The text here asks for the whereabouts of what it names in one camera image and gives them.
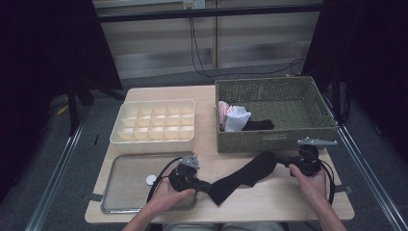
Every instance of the gray carpet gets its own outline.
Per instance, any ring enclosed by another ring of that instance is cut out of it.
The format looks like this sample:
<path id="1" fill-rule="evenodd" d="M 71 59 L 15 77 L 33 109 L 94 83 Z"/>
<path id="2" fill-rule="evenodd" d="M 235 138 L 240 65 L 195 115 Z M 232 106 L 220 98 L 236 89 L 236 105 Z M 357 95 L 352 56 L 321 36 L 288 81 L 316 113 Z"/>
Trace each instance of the gray carpet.
<path id="1" fill-rule="evenodd" d="M 215 75 L 237 72 L 272 72 L 285 66 L 287 65 L 250 66 L 212 70 L 208 73 Z M 299 70 L 299 66 L 293 68 L 293 72 Z M 285 71 L 267 75 L 222 75 L 214 79 L 283 76 L 286 73 L 291 73 L 291 70 L 288 68 Z M 205 76 L 189 72 L 123 80 L 124 90 L 117 92 L 126 94 L 130 88 L 211 85 L 212 83 Z M 69 160 L 42 230 L 120 230 L 123 227 L 123 224 L 88 224 L 84 219 L 88 202 L 83 197 L 93 190 L 109 145 L 109 136 L 115 118 L 122 103 L 96 90 L 92 94 L 95 102 L 89 109 L 81 138 Z M 59 101 L 64 101 L 64 97 L 56 98 L 52 104 L 55 105 Z M 386 137 L 381 137 L 375 132 L 374 124 L 358 103 L 353 101 L 351 105 L 350 117 L 346 126 L 385 190 L 390 194 L 400 212 L 407 218 L 408 202 L 404 199 L 404 195 L 408 194 L 408 184 L 406 184 L 408 164 L 397 155 Z M 86 106 L 81 104 L 78 106 L 79 114 L 82 114 Z M 25 169 L 19 184 L 11 188 L 0 205 L 0 230 L 25 229 L 64 151 L 69 133 L 69 114 L 56 115 L 58 109 L 59 107 L 54 107 L 50 110 L 50 119 L 41 142 L 38 144 L 37 154 Z M 345 147 L 343 145 L 329 147 L 329 153 L 344 185 L 351 186 L 354 190 L 349 198 L 355 210 L 355 218 L 345 222 L 348 230 L 393 230 Z M 311 224 L 318 226 L 316 222 L 311 222 Z M 291 223 L 290 227 L 291 230 L 311 230 L 303 222 Z"/>

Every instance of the person's arm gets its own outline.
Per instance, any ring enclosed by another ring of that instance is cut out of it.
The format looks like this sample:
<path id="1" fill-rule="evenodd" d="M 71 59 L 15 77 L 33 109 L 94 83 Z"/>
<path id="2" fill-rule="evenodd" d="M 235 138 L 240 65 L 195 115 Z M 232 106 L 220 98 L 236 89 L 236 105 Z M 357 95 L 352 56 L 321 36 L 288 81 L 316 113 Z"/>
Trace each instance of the person's arm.
<path id="1" fill-rule="evenodd" d="M 155 216 L 169 210 L 177 201 L 187 198 L 194 193 L 195 190 L 193 189 L 177 192 L 171 187 L 168 178 L 163 178 L 151 200 L 143 206 L 140 212 L 122 230 L 144 231 Z"/>
<path id="2" fill-rule="evenodd" d="M 295 165 L 289 165 L 299 187 L 319 219 L 322 230 L 346 230 L 326 198 L 326 173 L 320 170 L 314 177 L 303 175 Z"/>

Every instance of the person's left hand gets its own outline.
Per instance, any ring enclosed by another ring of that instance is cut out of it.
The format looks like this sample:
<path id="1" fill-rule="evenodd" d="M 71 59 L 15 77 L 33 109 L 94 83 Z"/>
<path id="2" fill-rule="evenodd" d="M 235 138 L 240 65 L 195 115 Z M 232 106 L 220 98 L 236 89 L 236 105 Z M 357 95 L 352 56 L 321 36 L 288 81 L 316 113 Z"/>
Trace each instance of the person's left hand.
<path id="1" fill-rule="evenodd" d="M 195 194 L 194 189 L 177 192 L 171 187 L 168 178 L 164 177 L 146 206 L 150 207 L 150 209 L 152 209 L 157 216 L 169 210 L 175 203 L 177 203 L 177 201 L 187 198 L 193 194 Z"/>

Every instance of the woven basket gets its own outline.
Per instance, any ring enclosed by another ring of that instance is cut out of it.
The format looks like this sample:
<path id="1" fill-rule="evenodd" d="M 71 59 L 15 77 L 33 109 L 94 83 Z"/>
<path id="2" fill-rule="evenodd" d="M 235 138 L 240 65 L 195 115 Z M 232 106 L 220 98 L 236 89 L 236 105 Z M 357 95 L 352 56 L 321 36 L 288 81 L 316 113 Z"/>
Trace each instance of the woven basket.
<path id="1" fill-rule="evenodd" d="M 312 77 L 216 81 L 216 105 L 243 106 L 250 120 L 272 120 L 273 130 L 223 132 L 217 107 L 217 150 L 259 152 L 296 149 L 297 140 L 337 138 L 337 126 Z"/>

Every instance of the gray pants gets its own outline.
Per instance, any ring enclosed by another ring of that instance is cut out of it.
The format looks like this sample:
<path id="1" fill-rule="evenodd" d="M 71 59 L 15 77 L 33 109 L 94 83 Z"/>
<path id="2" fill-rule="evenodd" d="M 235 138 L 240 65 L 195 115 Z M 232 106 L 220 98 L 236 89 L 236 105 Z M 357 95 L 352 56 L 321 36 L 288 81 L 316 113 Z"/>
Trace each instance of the gray pants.
<path id="1" fill-rule="evenodd" d="M 226 223 L 226 224 L 167 224 L 164 231 L 284 231 L 276 222 Z"/>

